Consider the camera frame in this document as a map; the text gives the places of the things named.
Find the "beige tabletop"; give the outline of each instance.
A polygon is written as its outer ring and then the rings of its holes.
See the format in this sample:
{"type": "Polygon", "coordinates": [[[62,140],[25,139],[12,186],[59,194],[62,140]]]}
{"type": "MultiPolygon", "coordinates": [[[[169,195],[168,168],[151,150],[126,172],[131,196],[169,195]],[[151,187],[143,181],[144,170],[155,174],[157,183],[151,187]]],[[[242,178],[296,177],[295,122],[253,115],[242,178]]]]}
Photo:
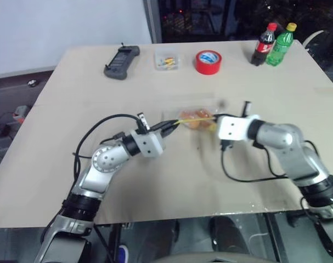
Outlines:
{"type": "MultiPolygon", "coordinates": [[[[243,101],[250,100],[251,113],[263,120],[299,126],[333,174],[332,82],[298,42],[277,67],[251,65],[254,47],[254,41],[142,45],[124,81],[103,75],[117,46],[69,50],[0,165],[0,227],[45,226],[72,184],[71,152],[95,122],[116,113],[143,111],[154,124],[184,107],[216,110],[220,101],[225,102],[220,110],[239,115],[243,101]],[[179,70],[154,69],[154,51],[164,46],[180,54],[179,70]],[[222,54],[216,75],[201,75],[193,67],[195,54],[204,49],[222,54]]],[[[135,123],[128,119],[107,122],[81,154],[131,129],[135,123]]],[[[227,179],[212,134],[180,127],[165,143],[162,156],[135,156],[113,178],[97,223],[299,209],[301,195],[289,180],[244,184],[227,179]]],[[[270,176],[264,152],[250,143],[236,143],[226,163],[241,179],[270,176]]],[[[276,162],[274,169],[280,172],[276,162]]]]}

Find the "coca-cola bottle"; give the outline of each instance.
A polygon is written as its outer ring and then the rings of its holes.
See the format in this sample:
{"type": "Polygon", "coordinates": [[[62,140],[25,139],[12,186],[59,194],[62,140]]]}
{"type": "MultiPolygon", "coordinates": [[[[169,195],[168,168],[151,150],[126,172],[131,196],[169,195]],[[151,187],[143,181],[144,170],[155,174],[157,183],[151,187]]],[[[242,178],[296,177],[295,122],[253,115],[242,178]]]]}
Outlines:
{"type": "Polygon", "coordinates": [[[265,62],[267,54],[270,52],[271,47],[275,41],[276,23],[269,23],[267,30],[260,36],[258,44],[256,45],[254,54],[252,56],[251,64],[259,66],[265,62]]]}

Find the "handheld device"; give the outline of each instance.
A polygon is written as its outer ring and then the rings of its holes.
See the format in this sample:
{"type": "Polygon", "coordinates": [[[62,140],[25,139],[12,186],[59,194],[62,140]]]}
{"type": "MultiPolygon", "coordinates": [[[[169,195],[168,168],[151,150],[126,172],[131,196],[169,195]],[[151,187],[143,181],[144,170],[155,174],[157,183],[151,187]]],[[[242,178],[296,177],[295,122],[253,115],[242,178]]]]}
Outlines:
{"type": "Polygon", "coordinates": [[[104,75],[108,78],[124,80],[127,78],[127,69],[135,56],[139,55],[139,47],[137,45],[125,46],[122,43],[117,54],[104,67],[104,75]]]}

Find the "white wall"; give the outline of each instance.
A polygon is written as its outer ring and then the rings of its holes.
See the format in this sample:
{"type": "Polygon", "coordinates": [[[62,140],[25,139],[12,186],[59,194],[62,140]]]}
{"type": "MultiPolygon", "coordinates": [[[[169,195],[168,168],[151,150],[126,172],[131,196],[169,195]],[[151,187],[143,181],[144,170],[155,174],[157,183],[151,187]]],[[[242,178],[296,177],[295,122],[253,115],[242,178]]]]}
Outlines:
{"type": "Polygon", "coordinates": [[[151,43],[142,0],[0,0],[0,76],[54,67],[68,47],[151,43]]]}

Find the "tape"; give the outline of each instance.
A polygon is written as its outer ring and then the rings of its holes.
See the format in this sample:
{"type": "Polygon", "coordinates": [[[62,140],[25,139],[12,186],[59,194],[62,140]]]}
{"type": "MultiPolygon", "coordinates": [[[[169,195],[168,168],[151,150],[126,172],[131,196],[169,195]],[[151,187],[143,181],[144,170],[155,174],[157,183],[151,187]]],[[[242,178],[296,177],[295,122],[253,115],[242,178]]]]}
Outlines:
{"type": "Polygon", "coordinates": [[[222,57],[213,50],[203,50],[195,57],[195,69],[202,74],[212,75],[219,71],[222,57]]]}

